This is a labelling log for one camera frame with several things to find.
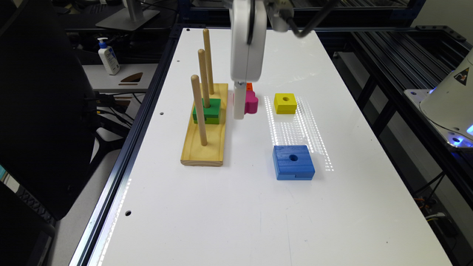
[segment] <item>blue square block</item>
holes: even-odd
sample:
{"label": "blue square block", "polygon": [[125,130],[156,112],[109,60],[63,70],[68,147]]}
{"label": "blue square block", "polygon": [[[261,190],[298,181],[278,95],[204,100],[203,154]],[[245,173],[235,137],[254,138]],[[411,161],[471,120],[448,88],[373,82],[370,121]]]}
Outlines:
{"label": "blue square block", "polygon": [[277,180],[312,180],[316,173],[305,145],[274,146],[273,160]]}

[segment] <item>metal frame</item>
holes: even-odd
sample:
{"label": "metal frame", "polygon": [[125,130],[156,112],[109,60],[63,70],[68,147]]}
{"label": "metal frame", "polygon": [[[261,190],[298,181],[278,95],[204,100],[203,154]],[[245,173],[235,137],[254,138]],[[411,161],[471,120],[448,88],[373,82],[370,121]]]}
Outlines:
{"label": "metal frame", "polygon": [[[391,117],[398,112],[470,208],[473,208],[473,160],[469,158],[471,155],[450,150],[429,121],[403,94],[405,89],[433,89],[451,69],[439,64],[438,60],[425,52],[422,47],[416,46],[417,43],[409,36],[397,36],[393,33],[392,39],[384,39],[384,34],[390,33],[352,33],[353,38],[350,41],[358,59],[388,98],[388,103],[372,124],[373,131],[379,136]],[[409,53],[403,54],[399,47],[404,47],[405,50],[409,50]],[[471,49],[467,43],[458,44],[458,47],[464,49],[462,53],[465,55],[468,49]],[[371,88],[372,84],[368,87],[368,91],[362,92],[363,98],[359,98],[358,103],[362,104],[371,96]]]}
{"label": "metal frame", "polygon": [[[321,23],[321,27],[408,27],[426,0],[409,0],[406,7],[337,7]],[[230,27],[224,7],[192,7],[189,0],[179,0],[180,21],[205,23],[212,27]],[[294,8],[294,21],[306,25],[321,7]]]}

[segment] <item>white table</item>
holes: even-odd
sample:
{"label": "white table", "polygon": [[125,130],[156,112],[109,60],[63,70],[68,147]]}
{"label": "white table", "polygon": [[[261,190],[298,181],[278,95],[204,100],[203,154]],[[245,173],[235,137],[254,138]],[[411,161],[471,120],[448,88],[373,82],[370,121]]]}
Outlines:
{"label": "white table", "polygon": [[[211,30],[214,80],[232,89],[230,40]],[[184,30],[101,264],[451,265],[315,33],[268,31],[258,113],[233,120],[229,104],[222,167],[181,165],[199,48]],[[296,115],[276,115],[276,92]],[[307,144],[313,180],[276,180],[275,144]]]}

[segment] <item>green block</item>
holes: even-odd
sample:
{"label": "green block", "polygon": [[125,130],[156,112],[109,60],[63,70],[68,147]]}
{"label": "green block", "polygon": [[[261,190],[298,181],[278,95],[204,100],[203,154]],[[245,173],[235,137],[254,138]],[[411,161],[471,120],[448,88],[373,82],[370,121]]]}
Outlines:
{"label": "green block", "polygon": [[[194,122],[197,123],[197,113],[195,112],[195,107],[194,107],[194,110],[192,111],[192,118],[194,119]],[[205,123],[207,123],[207,120],[209,118],[216,118],[218,121],[220,121],[220,99],[210,99],[210,107],[208,108],[204,107],[204,118],[205,118]]]}

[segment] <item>hand sanitizer bottle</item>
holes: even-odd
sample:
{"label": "hand sanitizer bottle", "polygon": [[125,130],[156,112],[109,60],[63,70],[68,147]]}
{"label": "hand sanitizer bottle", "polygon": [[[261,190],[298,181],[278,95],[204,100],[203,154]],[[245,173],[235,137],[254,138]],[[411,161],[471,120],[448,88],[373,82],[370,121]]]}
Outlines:
{"label": "hand sanitizer bottle", "polygon": [[107,46],[103,40],[107,38],[98,38],[99,43],[98,45],[101,47],[98,50],[98,55],[102,59],[102,63],[105,66],[105,70],[110,75],[115,75],[120,71],[120,65],[118,64],[117,57],[113,52],[113,49],[110,46]]}

